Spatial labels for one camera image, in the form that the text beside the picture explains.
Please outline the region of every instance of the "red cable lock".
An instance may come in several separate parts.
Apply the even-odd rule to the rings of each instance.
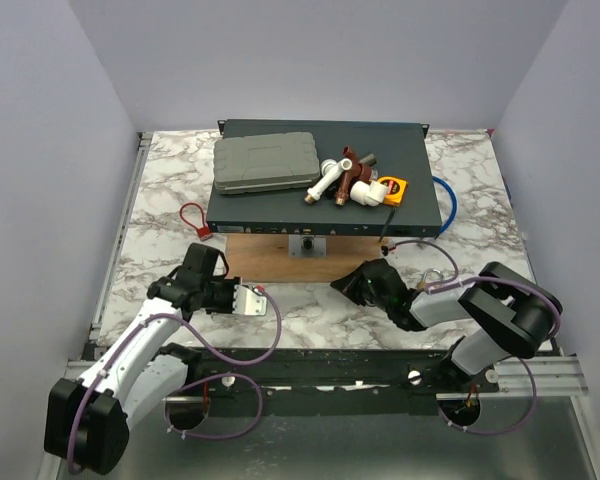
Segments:
[[[184,209],[187,207],[190,207],[190,206],[197,207],[198,210],[200,210],[200,215],[202,216],[202,226],[201,227],[194,225],[189,220],[184,218],[184,215],[183,215]],[[180,207],[180,219],[196,231],[196,233],[198,234],[198,238],[200,239],[201,242],[204,242],[205,240],[208,240],[211,237],[213,237],[213,233],[211,233],[211,229],[209,228],[209,225],[207,225],[207,221],[204,217],[204,210],[197,203],[188,202],[188,203],[185,203],[183,206],[181,206]]]

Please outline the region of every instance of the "gray plastic case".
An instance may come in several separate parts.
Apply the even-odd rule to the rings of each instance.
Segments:
[[[214,184],[224,195],[309,187],[320,177],[308,132],[223,138],[213,156]]]

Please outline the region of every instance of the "gray floor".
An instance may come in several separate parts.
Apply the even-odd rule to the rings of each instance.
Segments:
[[[476,427],[498,428],[520,418],[527,399],[490,400]],[[213,419],[205,430],[229,431],[246,419]],[[62,466],[61,479],[68,479]],[[476,437],[440,418],[266,418],[247,436],[227,442],[181,440],[166,433],[160,411],[138,428],[125,456],[106,477],[85,479],[498,479],[595,478],[568,398],[541,399],[521,431]]]

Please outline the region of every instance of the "white pipe fitting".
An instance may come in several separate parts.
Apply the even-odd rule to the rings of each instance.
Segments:
[[[356,182],[351,188],[350,198],[360,205],[375,207],[382,203],[387,193],[389,193],[388,185],[375,181],[370,183]]]
[[[307,196],[304,197],[304,201],[307,203],[314,203],[320,200],[320,197],[324,191],[329,188],[333,182],[335,182],[342,172],[351,170],[353,162],[348,158],[343,158],[339,162],[336,162],[332,158],[329,158],[320,164],[320,171],[322,172],[322,178],[313,187],[307,190]]]

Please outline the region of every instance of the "metal stand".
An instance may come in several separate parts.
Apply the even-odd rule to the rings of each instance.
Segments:
[[[294,258],[326,257],[327,237],[289,235],[289,256]]]

